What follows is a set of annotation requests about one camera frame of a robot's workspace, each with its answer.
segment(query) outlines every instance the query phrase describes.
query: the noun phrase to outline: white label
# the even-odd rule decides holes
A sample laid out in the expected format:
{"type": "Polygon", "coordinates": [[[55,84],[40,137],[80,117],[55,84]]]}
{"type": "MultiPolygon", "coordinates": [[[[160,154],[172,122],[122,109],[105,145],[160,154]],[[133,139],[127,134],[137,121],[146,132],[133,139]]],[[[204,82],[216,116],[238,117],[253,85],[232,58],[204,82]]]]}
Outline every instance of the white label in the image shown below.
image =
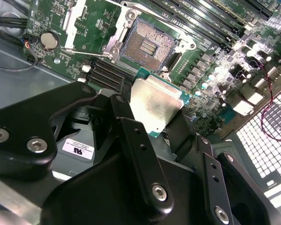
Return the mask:
{"type": "Polygon", "coordinates": [[[94,147],[74,141],[70,138],[66,139],[66,142],[62,147],[62,149],[64,151],[70,152],[74,155],[81,156],[87,159],[92,159],[94,154],[94,147]]]}

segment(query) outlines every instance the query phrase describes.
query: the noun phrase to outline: ram slot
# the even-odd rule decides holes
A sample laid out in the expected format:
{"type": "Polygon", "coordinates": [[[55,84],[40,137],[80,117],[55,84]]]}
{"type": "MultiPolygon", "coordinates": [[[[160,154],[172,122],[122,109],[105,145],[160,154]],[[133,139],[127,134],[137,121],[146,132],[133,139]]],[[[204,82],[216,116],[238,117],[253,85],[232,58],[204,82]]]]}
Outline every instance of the ram slot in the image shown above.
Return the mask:
{"type": "Polygon", "coordinates": [[[156,6],[158,6],[159,8],[163,9],[166,13],[170,14],[176,21],[179,21],[184,26],[190,27],[191,29],[193,29],[196,33],[200,34],[203,38],[216,43],[218,46],[222,45],[224,39],[219,39],[218,37],[213,37],[213,36],[211,36],[210,32],[207,32],[203,29],[198,29],[198,26],[196,24],[194,24],[193,22],[185,19],[181,15],[176,14],[175,11],[165,7],[163,4],[160,4],[155,0],[149,0],[149,1],[152,2],[153,4],[155,4],[156,6]]]}
{"type": "Polygon", "coordinates": [[[230,41],[233,38],[230,35],[224,33],[220,28],[214,26],[213,24],[208,23],[205,19],[203,19],[202,17],[198,16],[195,12],[186,12],[184,9],[177,7],[175,4],[172,4],[168,0],[162,0],[162,2],[166,6],[168,6],[170,9],[172,9],[176,14],[179,14],[180,16],[184,17],[187,20],[192,18],[197,23],[202,24],[203,27],[205,26],[210,31],[213,31],[213,33],[217,37],[221,38],[222,41],[224,41],[224,40],[229,40],[230,41]]]}
{"type": "Polygon", "coordinates": [[[200,12],[200,15],[207,15],[210,19],[214,20],[214,22],[219,24],[224,29],[238,36],[241,34],[241,31],[237,27],[234,27],[230,23],[227,23],[223,18],[219,17],[214,11],[205,7],[200,2],[189,1],[189,0],[171,0],[171,1],[175,1],[176,3],[180,4],[179,6],[185,9],[187,12],[189,12],[189,10],[191,10],[192,8],[195,8],[200,12]]]}
{"type": "Polygon", "coordinates": [[[223,9],[220,5],[218,5],[216,2],[213,2],[212,0],[205,0],[204,2],[206,2],[207,4],[211,5],[212,7],[216,8],[219,12],[221,12],[225,17],[229,18],[230,20],[234,21],[235,23],[244,26],[245,23],[243,22],[243,20],[239,20],[239,18],[237,18],[236,16],[234,16],[233,14],[231,14],[229,11],[226,11],[225,9],[223,9]]]}
{"type": "Polygon", "coordinates": [[[268,20],[273,13],[261,5],[259,2],[254,0],[237,0],[245,8],[253,12],[257,17],[263,20],[268,20]]]}

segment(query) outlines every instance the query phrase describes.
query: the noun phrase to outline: dimm slot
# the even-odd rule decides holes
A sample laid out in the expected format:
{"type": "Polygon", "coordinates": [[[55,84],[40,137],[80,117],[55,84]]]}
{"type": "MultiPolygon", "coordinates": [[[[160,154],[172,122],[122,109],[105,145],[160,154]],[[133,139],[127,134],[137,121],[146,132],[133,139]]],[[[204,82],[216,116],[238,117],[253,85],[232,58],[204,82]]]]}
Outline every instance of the dimm slot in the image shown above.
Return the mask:
{"type": "Polygon", "coordinates": [[[163,2],[167,3],[168,5],[170,5],[170,7],[176,8],[177,10],[181,11],[183,14],[185,14],[185,15],[193,18],[193,19],[195,19],[198,23],[201,23],[201,24],[205,25],[210,30],[213,30],[213,32],[215,34],[217,34],[223,40],[231,40],[233,38],[230,35],[223,33],[221,29],[219,29],[218,27],[214,26],[213,24],[210,24],[209,22],[206,22],[205,19],[203,19],[202,17],[198,16],[196,13],[194,13],[194,12],[186,12],[184,9],[179,8],[179,7],[175,6],[175,5],[173,5],[169,0],[163,0],[163,2]]]}
{"type": "Polygon", "coordinates": [[[212,0],[205,0],[206,3],[216,8],[219,12],[221,12],[225,17],[229,18],[230,20],[234,21],[235,23],[244,26],[244,20],[240,20],[238,17],[231,14],[229,11],[223,9],[220,5],[214,3],[212,0]]]}
{"type": "Polygon", "coordinates": [[[198,11],[200,11],[202,14],[207,15],[209,18],[213,19],[215,22],[220,24],[223,28],[230,30],[232,33],[236,35],[240,35],[241,31],[232,26],[231,24],[227,23],[224,21],[221,17],[219,17],[214,11],[210,10],[209,8],[206,8],[202,3],[200,2],[195,2],[195,1],[189,1],[189,0],[174,0],[177,3],[180,3],[186,11],[190,10],[183,2],[186,4],[189,4],[190,6],[196,8],[198,11]]]}
{"type": "Polygon", "coordinates": [[[259,2],[254,0],[237,0],[245,8],[253,12],[257,17],[263,20],[268,20],[273,13],[261,5],[259,2]]]}
{"type": "Polygon", "coordinates": [[[191,29],[193,29],[196,33],[200,34],[203,38],[216,43],[218,46],[222,45],[222,41],[215,39],[213,36],[210,36],[210,33],[207,33],[205,30],[199,30],[197,28],[197,26],[195,24],[193,24],[190,21],[185,21],[185,18],[181,18],[181,17],[177,17],[175,15],[175,13],[169,11],[167,8],[165,8],[163,5],[159,4],[159,3],[154,3],[156,6],[160,7],[161,9],[163,9],[165,12],[167,12],[168,14],[170,14],[175,20],[177,20],[179,23],[183,24],[184,26],[190,27],[191,29]]]}

